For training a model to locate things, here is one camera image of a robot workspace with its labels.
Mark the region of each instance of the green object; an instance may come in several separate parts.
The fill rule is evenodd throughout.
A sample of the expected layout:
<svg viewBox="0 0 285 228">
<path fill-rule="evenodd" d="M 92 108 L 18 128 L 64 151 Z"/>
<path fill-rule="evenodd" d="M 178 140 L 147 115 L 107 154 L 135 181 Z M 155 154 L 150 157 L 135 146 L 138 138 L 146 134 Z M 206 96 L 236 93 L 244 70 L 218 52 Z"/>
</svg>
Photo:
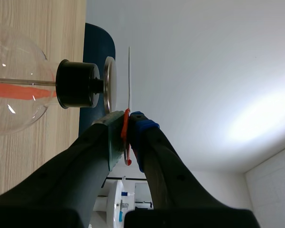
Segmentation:
<svg viewBox="0 0 285 228">
<path fill-rule="evenodd" d="M 124 144 L 121 139 L 124 124 L 124 111 L 112 112 L 93 124 L 104 124 L 108 127 L 109 160 L 108 166 L 111 172 L 124 152 Z"/>
</svg>

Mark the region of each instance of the black plastic part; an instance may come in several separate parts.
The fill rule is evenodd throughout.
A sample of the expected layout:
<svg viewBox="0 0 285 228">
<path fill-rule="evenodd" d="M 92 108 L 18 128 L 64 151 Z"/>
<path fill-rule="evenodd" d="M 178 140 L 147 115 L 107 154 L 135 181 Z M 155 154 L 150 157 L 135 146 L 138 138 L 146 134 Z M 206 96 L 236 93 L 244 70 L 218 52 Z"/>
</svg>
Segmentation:
<svg viewBox="0 0 285 228">
<path fill-rule="evenodd" d="M 140 165 L 146 175 L 154 209 L 163 211 L 134 211 L 125 219 L 125 227 L 254 227 L 258 223 L 251 211 L 232 209 L 211 196 L 184 165 L 169 140 L 158 127 L 138 132 L 136 123 L 148 120 L 142 113 L 132 113 L 128 139 L 138 143 Z"/>
<path fill-rule="evenodd" d="M 147 119 L 142 113 L 131 114 L 128 127 L 130 144 L 137 140 L 136 123 Z M 155 209 L 227 208 L 202 187 L 159 128 L 141 133 L 138 153 Z"/>
<path fill-rule="evenodd" d="M 232 208 L 135 210 L 126 214 L 124 228 L 260 228 L 253 213 Z"/>
<path fill-rule="evenodd" d="M 72 222 L 65 227 L 88 227 L 95 200 L 109 174 L 108 137 L 106 125 L 92 125 L 67 150 L 0 195 L 0 222 L 2 218 L 11 221 L 9 215 L 16 213 L 18 218 L 12 220 L 13 226 L 40 227 L 40 220 L 50 224 L 53 215 L 67 210 L 72 214 Z M 23 226 L 29 215 L 39 219 L 30 226 Z M 59 218 L 63 220 L 61 224 L 70 219 Z"/>
<path fill-rule="evenodd" d="M 96 64 L 69 62 L 65 59 L 58 66 L 56 94 L 63 108 L 96 106 L 97 94 L 103 93 L 103 87 Z"/>
</svg>

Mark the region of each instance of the metal disc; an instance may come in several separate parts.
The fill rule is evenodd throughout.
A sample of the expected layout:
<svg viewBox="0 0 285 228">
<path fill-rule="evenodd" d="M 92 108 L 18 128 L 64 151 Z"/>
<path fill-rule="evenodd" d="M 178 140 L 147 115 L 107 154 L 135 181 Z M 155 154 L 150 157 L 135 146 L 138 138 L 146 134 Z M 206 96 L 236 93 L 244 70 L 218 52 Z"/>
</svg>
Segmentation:
<svg viewBox="0 0 285 228">
<path fill-rule="evenodd" d="M 108 114 L 115 111 L 116 106 L 116 64 L 112 57 L 107 57 L 104 64 L 104 109 Z"/>
</svg>

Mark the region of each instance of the white wall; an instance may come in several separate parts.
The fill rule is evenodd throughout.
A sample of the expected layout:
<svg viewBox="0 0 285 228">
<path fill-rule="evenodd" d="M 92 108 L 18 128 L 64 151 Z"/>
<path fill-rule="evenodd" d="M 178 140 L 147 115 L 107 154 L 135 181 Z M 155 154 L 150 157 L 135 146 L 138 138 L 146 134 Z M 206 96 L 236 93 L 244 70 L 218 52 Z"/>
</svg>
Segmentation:
<svg viewBox="0 0 285 228">
<path fill-rule="evenodd" d="M 115 42 L 116 108 L 131 46 L 131 110 L 191 169 L 245 172 L 285 148 L 285 0 L 87 0 L 86 21 Z"/>
<path fill-rule="evenodd" d="M 217 200 L 234 207 L 252 209 L 246 180 L 243 174 L 191 171 L 201 185 Z M 114 167 L 109 177 L 145 178 L 138 168 Z"/>
<path fill-rule="evenodd" d="M 285 228 L 285 150 L 246 173 L 256 218 L 264 228 Z"/>
</svg>

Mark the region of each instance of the glass flask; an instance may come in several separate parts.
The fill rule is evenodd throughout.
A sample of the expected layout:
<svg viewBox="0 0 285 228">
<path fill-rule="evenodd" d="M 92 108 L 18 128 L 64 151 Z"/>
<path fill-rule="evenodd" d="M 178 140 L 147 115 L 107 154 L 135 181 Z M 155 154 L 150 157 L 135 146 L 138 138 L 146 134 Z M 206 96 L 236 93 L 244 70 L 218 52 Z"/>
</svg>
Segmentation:
<svg viewBox="0 0 285 228">
<path fill-rule="evenodd" d="M 94 107 L 98 93 L 105 93 L 106 112 L 110 112 L 112 97 L 116 98 L 115 86 L 112 89 L 110 84 L 116 81 L 114 59 L 108 57 L 105 65 L 107 75 L 102 81 L 95 64 L 67 60 L 60 65 L 51 63 L 29 38 L 0 25 L 0 135 L 27 128 L 50 104 L 59 103 L 63 108 Z"/>
</svg>

